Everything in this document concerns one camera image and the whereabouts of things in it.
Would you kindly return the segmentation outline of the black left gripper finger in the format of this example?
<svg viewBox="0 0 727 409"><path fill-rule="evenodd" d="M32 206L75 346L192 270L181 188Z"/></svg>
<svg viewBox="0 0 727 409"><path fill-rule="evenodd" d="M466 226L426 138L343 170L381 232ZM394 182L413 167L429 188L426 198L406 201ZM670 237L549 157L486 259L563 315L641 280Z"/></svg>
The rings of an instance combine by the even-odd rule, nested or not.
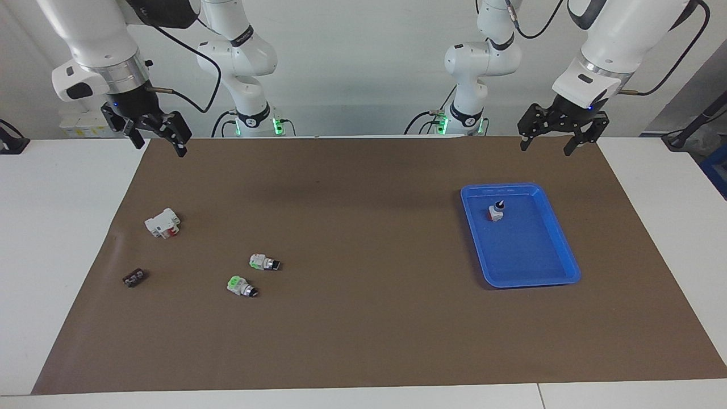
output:
<svg viewBox="0 0 727 409"><path fill-rule="evenodd" d="M543 108L532 104L517 122L517 131L520 135L520 150L527 151L535 137L553 132L551 124L554 117L551 107Z"/></svg>
<svg viewBox="0 0 727 409"><path fill-rule="evenodd" d="M597 113L592 119L576 121L571 125L572 138L564 147L564 155L571 156L586 143L596 143L609 124L607 113Z"/></svg>

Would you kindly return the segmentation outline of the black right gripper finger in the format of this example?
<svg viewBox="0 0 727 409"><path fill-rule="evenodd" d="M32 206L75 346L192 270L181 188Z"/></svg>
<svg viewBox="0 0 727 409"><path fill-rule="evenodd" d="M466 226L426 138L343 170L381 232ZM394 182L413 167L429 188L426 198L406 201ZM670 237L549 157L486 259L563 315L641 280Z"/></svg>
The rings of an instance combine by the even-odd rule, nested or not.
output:
<svg viewBox="0 0 727 409"><path fill-rule="evenodd" d="M153 116L153 132L160 138L171 143L179 158L187 155L186 144L192 137L192 131L179 111Z"/></svg>
<svg viewBox="0 0 727 409"><path fill-rule="evenodd" d="M145 145L144 139L137 129L137 122L134 119L120 116L109 105L102 105L101 113L104 119L106 119L109 128L114 132L122 133L132 142L136 149L141 149Z"/></svg>

